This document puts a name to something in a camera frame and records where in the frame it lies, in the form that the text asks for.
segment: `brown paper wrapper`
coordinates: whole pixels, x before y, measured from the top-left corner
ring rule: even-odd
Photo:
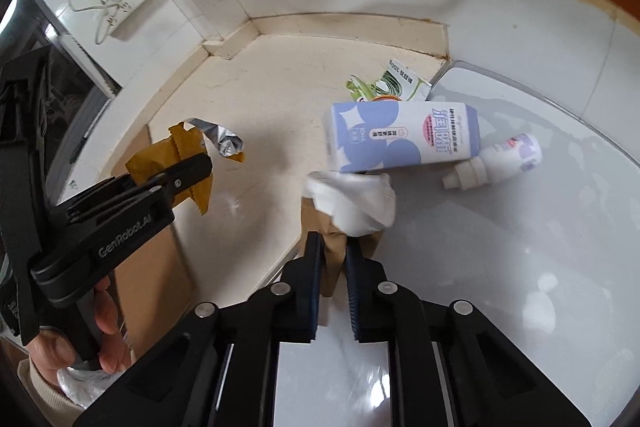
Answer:
[[[330,216],[316,210],[314,200],[310,198],[302,198],[300,222],[302,223],[302,236],[300,237],[299,251],[305,251],[306,236],[309,232],[319,232],[322,235],[324,240],[324,265],[322,265],[320,293],[324,297],[331,297],[334,294],[342,265],[344,265],[347,236],[334,227]],[[360,247],[364,257],[373,256],[381,238],[382,231],[364,235],[360,238]]]
[[[142,185],[150,178],[164,171],[167,167],[177,164],[196,154],[206,153],[202,138],[202,131],[196,127],[188,131],[184,129],[184,122],[169,127],[171,136],[150,145],[135,154],[126,164],[131,178],[136,185]],[[213,186],[213,174],[205,180],[176,194],[173,206],[191,198],[198,206],[201,214],[209,209],[209,197]]]

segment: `finger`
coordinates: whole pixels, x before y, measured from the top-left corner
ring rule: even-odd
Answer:
[[[27,348],[36,367],[58,370],[74,363],[76,352],[68,340],[50,330],[43,330]]]
[[[118,333],[118,309],[111,296],[105,291],[97,291],[94,296],[95,323],[100,331],[108,335]]]
[[[119,333],[102,336],[102,347],[98,359],[103,370],[111,374],[127,369],[131,365],[129,347]]]
[[[107,291],[107,288],[111,285],[111,281],[108,277],[103,277],[102,279],[100,279],[96,285],[94,286],[94,288],[98,291],[98,292],[104,292]]]

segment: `silver screw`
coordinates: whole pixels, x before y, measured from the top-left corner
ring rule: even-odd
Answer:
[[[216,311],[216,305],[211,302],[201,302],[196,306],[196,315],[201,319],[210,317]]]
[[[276,282],[271,285],[271,293],[274,295],[286,295],[291,291],[291,286],[286,282]]]
[[[468,315],[474,310],[474,307],[470,302],[458,301],[453,304],[453,310],[460,315]]]
[[[385,295],[393,295],[398,291],[398,285],[391,281],[384,281],[378,285],[378,290]]]

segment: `silver foil wrapper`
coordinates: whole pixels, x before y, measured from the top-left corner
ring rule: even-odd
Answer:
[[[210,123],[200,118],[190,118],[185,121],[200,129],[224,158],[229,158],[229,156],[244,150],[244,142],[241,137],[217,123]]]

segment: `beige sleeve cuff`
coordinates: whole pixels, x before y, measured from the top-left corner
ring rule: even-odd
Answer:
[[[31,359],[18,364],[18,378],[53,427],[70,427],[80,416],[82,408],[51,387],[40,376]]]

